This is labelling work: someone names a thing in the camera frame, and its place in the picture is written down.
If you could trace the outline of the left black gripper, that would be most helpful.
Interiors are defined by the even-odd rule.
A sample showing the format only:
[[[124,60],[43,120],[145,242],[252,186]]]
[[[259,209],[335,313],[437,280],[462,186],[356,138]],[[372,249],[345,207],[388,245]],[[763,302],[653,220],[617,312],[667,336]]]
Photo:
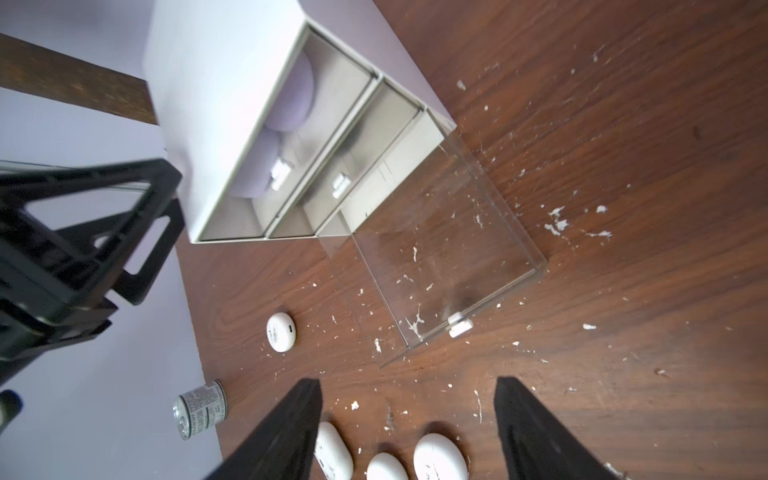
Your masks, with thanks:
[[[175,197],[181,179],[163,159],[2,177],[2,384],[45,352],[107,330],[117,311],[108,292],[133,305],[144,301],[184,229]],[[129,209],[60,229],[28,208],[136,182],[147,187]]]

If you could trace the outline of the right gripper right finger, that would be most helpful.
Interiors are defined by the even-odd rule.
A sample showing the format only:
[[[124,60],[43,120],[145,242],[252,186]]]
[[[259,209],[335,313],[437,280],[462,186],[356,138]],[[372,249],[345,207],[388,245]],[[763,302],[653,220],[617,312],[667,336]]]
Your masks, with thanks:
[[[497,379],[494,412],[510,479],[616,477],[519,379]]]

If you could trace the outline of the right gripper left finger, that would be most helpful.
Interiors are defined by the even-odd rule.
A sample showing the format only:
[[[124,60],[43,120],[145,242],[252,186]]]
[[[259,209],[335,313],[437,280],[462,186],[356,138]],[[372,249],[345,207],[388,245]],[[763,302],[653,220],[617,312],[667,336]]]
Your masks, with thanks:
[[[322,413],[320,381],[299,380],[210,479],[307,479]]]

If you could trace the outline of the white round earphone case top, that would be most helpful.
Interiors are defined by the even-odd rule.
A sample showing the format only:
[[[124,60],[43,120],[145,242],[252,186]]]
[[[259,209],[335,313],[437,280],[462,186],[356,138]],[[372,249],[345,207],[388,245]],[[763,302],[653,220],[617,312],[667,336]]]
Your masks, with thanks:
[[[271,348],[278,353],[285,353],[291,350],[297,340],[295,322],[285,312],[277,312],[268,319],[266,332]]]

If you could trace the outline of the clear bottom drawer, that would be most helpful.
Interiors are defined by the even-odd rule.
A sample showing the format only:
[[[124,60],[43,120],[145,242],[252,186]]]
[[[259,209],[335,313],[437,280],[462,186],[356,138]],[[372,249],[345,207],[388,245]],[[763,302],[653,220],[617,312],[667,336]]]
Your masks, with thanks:
[[[466,334],[547,264],[456,133],[359,226],[339,211],[319,240],[380,367]]]

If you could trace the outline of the white three-drawer cabinet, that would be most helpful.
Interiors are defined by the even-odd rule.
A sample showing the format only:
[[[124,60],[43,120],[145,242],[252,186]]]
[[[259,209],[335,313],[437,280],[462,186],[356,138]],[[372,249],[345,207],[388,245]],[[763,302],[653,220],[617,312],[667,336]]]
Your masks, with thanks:
[[[308,118],[276,131],[266,193],[232,197],[301,52]],[[371,1],[159,1],[144,73],[194,244],[319,238],[339,211],[359,226],[456,127]]]

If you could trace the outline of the purple earphone case top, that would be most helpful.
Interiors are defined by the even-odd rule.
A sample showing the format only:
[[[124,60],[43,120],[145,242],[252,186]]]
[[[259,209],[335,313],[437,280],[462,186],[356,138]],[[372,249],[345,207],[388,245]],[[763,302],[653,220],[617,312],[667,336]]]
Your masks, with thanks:
[[[301,52],[272,108],[265,125],[278,132],[291,132],[301,127],[312,108],[315,78],[308,56]]]

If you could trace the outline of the purple earphone case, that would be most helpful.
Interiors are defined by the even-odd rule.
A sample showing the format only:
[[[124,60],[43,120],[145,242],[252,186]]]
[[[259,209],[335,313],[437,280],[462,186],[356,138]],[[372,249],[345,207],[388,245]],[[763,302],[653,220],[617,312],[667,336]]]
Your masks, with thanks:
[[[291,132],[301,127],[312,108],[315,78],[308,56],[301,52],[272,108],[265,125],[278,132]]]
[[[260,130],[234,176],[228,191],[230,196],[256,199],[266,193],[279,157],[280,141],[278,132],[266,127]]]

